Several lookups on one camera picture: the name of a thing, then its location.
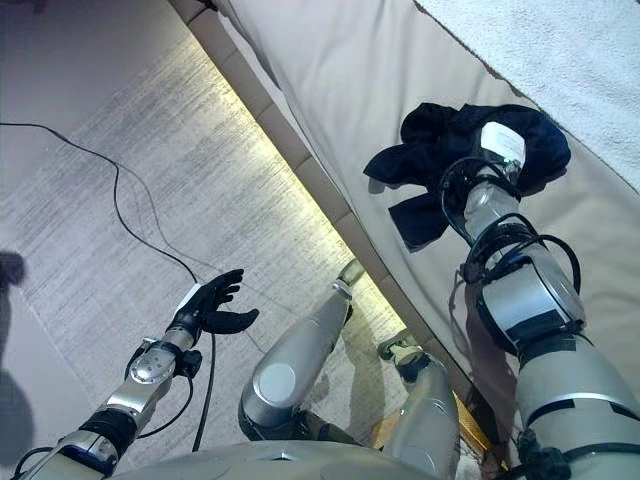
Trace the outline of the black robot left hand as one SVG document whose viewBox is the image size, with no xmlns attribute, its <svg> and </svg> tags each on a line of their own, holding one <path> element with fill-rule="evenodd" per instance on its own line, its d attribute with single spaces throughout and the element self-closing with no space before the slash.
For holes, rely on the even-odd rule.
<svg viewBox="0 0 640 480">
<path fill-rule="evenodd" d="M 197 341 L 202 332 L 231 335 L 249 328 L 259 316 L 258 309 L 243 313 L 220 309 L 240 290 L 243 275 L 243 269 L 231 270 L 199 286 L 176 311 L 167 330 L 183 329 Z"/>
</svg>

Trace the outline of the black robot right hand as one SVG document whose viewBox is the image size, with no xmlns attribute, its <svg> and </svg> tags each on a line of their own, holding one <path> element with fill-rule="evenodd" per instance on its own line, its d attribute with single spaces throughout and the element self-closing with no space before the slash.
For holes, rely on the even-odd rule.
<svg viewBox="0 0 640 480">
<path fill-rule="evenodd" d="M 480 130 L 480 147 L 514 161 L 520 167 L 526 160 L 525 140 L 509 127 L 497 122 L 488 122 Z"/>
</svg>

